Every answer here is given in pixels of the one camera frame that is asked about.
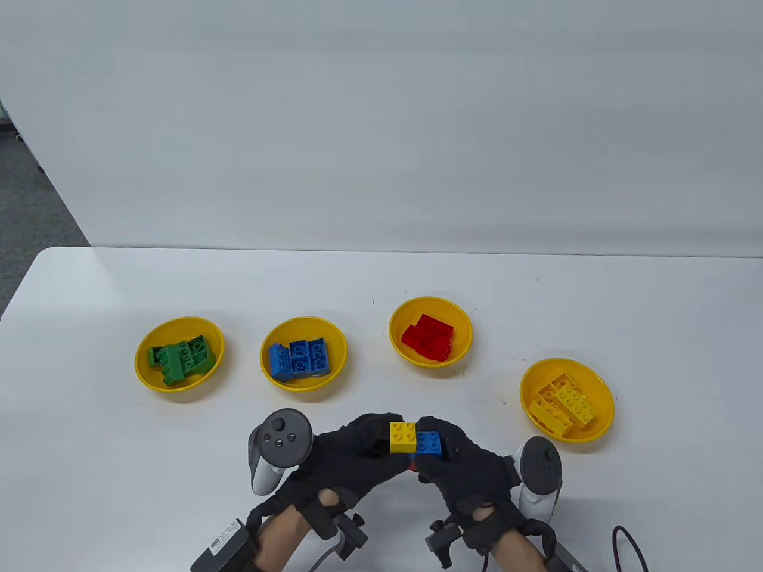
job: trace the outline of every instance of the bowl rim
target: bowl rim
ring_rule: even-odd
[[[570,439],[569,437],[560,437],[558,435],[552,434],[548,429],[546,429],[545,427],[541,427],[541,425],[538,424],[537,421],[535,421],[535,418],[533,418],[533,416],[530,415],[530,406],[528,406],[524,402],[524,399],[522,398],[523,396],[522,389],[524,387],[527,374],[529,374],[530,370],[532,370],[533,368],[535,368],[535,366],[540,365],[544,362],[571,362],[577,365],[581,365],[587,370],[589,370],[596,377],[596,379],[598,379],[601,382],[601,384],[607,389],[607,393],[610,396],[610,403],[612,404],[612,416],[609,419],[609,423],[606,424],[603,429],[600,429],[598,432],[594,433],[590,437],[586,437],[585,439]],[[557,441],[561,441],[563,443],[570,443],[571,445],[583,445],[585,443],[591,443],[593,441],[596,441],[597,439],[601,439],[612,428],[612,424],[615,422],[615,417],[617,416],[617,408],[615,406],[615,399],[614,399],[614,396],[612,395],[612,390],[610,389],[610,386],[607,385],[607,383],[601,378],[601,376],[598,373],[596,373],[596,371],[593,370],[593,368],[589,368],[586,364],[579,362],[576,359],[570,359],[570,358],[544,358],[535,362],[531,366],[529,366],[527,368],[527,371],[525,371],[524,374],[522,375],[522,381],[520,381],[520,403],[522,404],[522,409],[527,415],[527,419],[529,419],[535,427],[543,431],[552,439],[556,439]]]
[[[413,302],[416,302],[418,300],[437,300],[439,302],[445,302],[446,304],[449,304],[456,308],[463,316],[466,318],[466,323],[468,324],[468,340],[466,342],[466,347],[459,353],[455,358],[449,358],[447,362],[432,362],[432,363],[422,363],[422,362],[416,362],[413,359],[409,358],[407,355],[405,355],[400,348],[398,347],[397,340],[392,335],[392,321],[394,320],[394,317],[398,315],[398,312],[408,304],[411,304]],[[474,327],[472,326],[472,320],[469,318],[469,315],[464,311],[463,308],[461,308],[456,302],[452,302],[450,300],[447,300],[446,298],[441,298],[439,296],[417,296],[415,298],[411,298],[410,300],[406,300],[403,302],[398,308],[392,313],[389,319],[388,324],[388,335],[389,335],[389,341],[392,344],[392,347],[394,350],[408,363],[411,363],[413,365],[416,365],[419,368],[428,368],[428,369],[437,369],[437,368],[447,368],[450,365],[453,365],[457,362],[460,362],[464,356],[468,353],[468,351],[472,348],[472,343],[474,342]]]
[[[212,366],[212,369],[209,370],[206,374],[202,375],[198,380],[194,381],[190,385],[185,385],[184,387],[157,387],[156,385],[152,385],[148,383],[145,379],[143,379],[143,376],[140,374],[140,369],[138,369],[138,360],[140,359],[140,348],[143,347],[143,344],[148,340],[149,336],[153,334],[155,331],[157,331],[159,328],[162,328],[166,326],[169,323],[177,322],[180,320],[197,320],[199,322],[206,322],[209,324],[212,329],[215,331],[215,333],[220,337],[220,355],[217,356],[217,360],[215,361],[214,365]],[[148,332],[145,337],[143,337],[142,340],[140,340],[140,344],[138,344],[137,349],[135,350],[135,374],[138,376],[138,379],[140,382],[148,387],[149,389],[153,389],[154,391],[158,391],[161,394],[177,394],[181,391],[188,391],[189,389],[193,389],[194,387],[198,387],[199,385],[203,384],[207,379],[212,377],[212,374],[217,371],[217,368],[220,367],[220,362],[223,361],[223,356],[225,356],[225,336],[223,336],[222,331],[217,326],[216,323],[207,320],[206,318],[200,318],[198,316],[180,316],[178,318],[172,318],[171,320],[167,320],[166,322],[162,322],[155,328],[153,328],[150,332]]]
[[[270,338],[270,336],[272,336],[273,333],[278,328],[283,326],[284,324],[287,324],[289,322],[294,322],[296,320],[305,320],[305,319],[308,319],[308,320],[317,320],[319,322],[323,322],[323,323],[327,324],[329,327],[334,328],[339,333],[339,336],[342,339],[342,351],[343,351],[342,362],[339,364],[338,368],[334,369],[326,377],[326,379],[321,381],[319,384],[316,384],[316,385],[313,385],[313,386],[310,386],[310,387],[289,387],[287,384],[283,384],[280,381],[278,381],[277,379],[273,379],[273,377],[268,372],[268,368],[266,366],[265,359],[263,357],[265,355],[265,350],[266,350],[265,344],[267,343],[267,341]],[[292,393],[295,393],[295,394],[303,394],[303,393],[307,393],[308,391],[319,390],[322,387],[326,387],[328,384],[330,384],[332,381],[334,381],[336,379],[336,377],[340,373],[342,373],[342,370],[344,369],[344,366],[347,363],[347,353],[348,353],[347,352],[347,338],[345,338],[344,332],[335,323],[330,322],[329,320],[326,320],[325,318],[321,318],[321,317],[318,317],[318,316],[297,316],[297,317],[294,317],[294,318],[289,318],[288,320],[286,320],[284,322],[280,322],[280,324],[278,324],[276,327],[271,329],[268,332],[268,335],[265,336],[262,339],[262,344],[260,344],[260,347],[259,347],[259,368],[262,369],[262,373],[270,381],[270,383],[275,385],[278,389],[283,389],[283,390],[286,390],[286,391],[291,391]]]

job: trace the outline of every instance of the black glove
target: black glove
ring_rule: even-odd
[[[494,507],[490,521],[492,535],[500,535],[525,522],[519,509],[511,502],[511,489],[522,481],[511,458],[502,458],[477,446],[460,427],[435,417],[422,417],[418,431],[437,431],[442,442],[443,458],[418,455],[416,466],[420,480],[435,483],[456,523],[467,532],[477,522],[472,513],[480,506]]]
[[[278,514],[292,504],[304,514],[322,489],[334,490],[341,499],[330,512],[343,513],[373,487],[406,471],[409,457],[390,455],[388,444],[389,424],[402,420],[396,413],[367,413],[337,431],[316,435],[299,468],[250,513],[247,528],[259,523],[257,517]]]

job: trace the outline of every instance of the green lego brick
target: green lego brick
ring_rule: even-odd
[[[161,368],[162,364],[159,363],[159,356],[157,355],[162,349],[161,345],[148,350],[148,365],[151,368]]]
[[[174,385],[192,375],[207,374],[216,361],[217,357],[203,336],[173,345],[157,346],[148,351],[149,365],[162,369],[166,385]]]
[[[182,343],[188,350],[183,353],[183,371],[185,376],[204,375],[214,367],[217,357],[209,348],[209,342],[203,336],[198,336]]]
[[[177,345],[166,345],[159,351],[159,363],[162,364],[165,385],[174,385],[185,379],[180,348]]]

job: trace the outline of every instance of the finger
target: finger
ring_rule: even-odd
[[[461,427],[454,425],[450,421],[437,419],[436,417],[422,417],[416,423],[416,429],[419,431],[437,431],[441,437],[447,435],[458,435],[466,437],[466,433]]]
[[[374,447],[382,439],[389,437],[389,424],[400,423],[403,416],[399,413],[378,413],[365,419],[356,429],[356,450],[363,453]]]
[[[435,480],[452,472],[454,465],[436,455],[416,455],[416,468],[419,470],[419,475],[423,475],[428,480]]]
[[[360,424],[361,424],[361,423],[363,423],[363,422],[364,422],[366,419],[369,419],[369,418],[373,417],[374,415],[379,415],[379,413],[363,413],[363,414],[362,414],[360,417],[358,417],[357,419],[353,419],[352,421],[350,421],[349,423],[347,423],[347,426],[348,426],[348,427],[354,427],[354,426],[356,426],[356,425],[360,425]]]
[[[404,473],[410,467],[408,455],[389,455],[379,459],[362,459],[361,471],[363,474],[373,475],[377,483],[384,483],[400,473]]]

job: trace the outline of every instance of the yellow bowl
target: yellow bowl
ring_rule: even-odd
[[[155,345],[171,345],[184,342],[196,336],[204,336],[209,341],[212,353],[217,356],[217,361],[212,366],[212,369],[205,375],[196,374],[175,385],[165,385],[162,371],[148,365],[147,356],[149,348]],[[135,352],[135,373],[137,373],[138,379],[146,387],[160,391],[163,394],[174,394],[201,385],[212,377],[212,374],[220,367],[220,362],[223,361],[224,355],[225,338],[220,328],[204,318],[175,318],[157,326],[151,330],[148,336],[143,338],[143,341],[138,346],[138,350]]]
[[[290,342],[298,342],[302,339],[309,342],[318,338],[323,338],[326,341],[326,352],[329,355],[329,367],[331,368],[328,374],[321,375],[319,378],[302,378],[286,382],[271,377],[269,352],[273,344],[285,345],[288,348]],[[265,377],[275,386],[295,393],[315,391],[327,386],[342,372],[346,363],[347,340],[344,339],[344,334],[339,328],[323,318],[300,317],[286,320],[267,335],[265,341],[262,342],[262,348],[259,350],[259,366]]]
[[[401,341],[405,330],[411,324],[415,325],[423,313],[454,328],[450,356],[444,362],[435,362],[425,358]],[[444,298],[432,296],[413,298],[396,309],[389,320],[389,339],[395,351],[410,363],[422,368],[445,368],[455,364],[472,347],[473,337],[472,321],[469,316],[453,302]]]
[[[551,381],[571,380],[579,391],[596,410],[596,416],[583,428],[572,424],[564,436],[549,430],[542,421],[530,411],[530,404],[540,397],[540,390]],[[582,363],[565,358],[544,359],[530,366],[520,383],[522,408],[535,426],[545,434],[565,443],[590,443],[609,431],[615,420],[615,402],[610,388],[596,372]]]

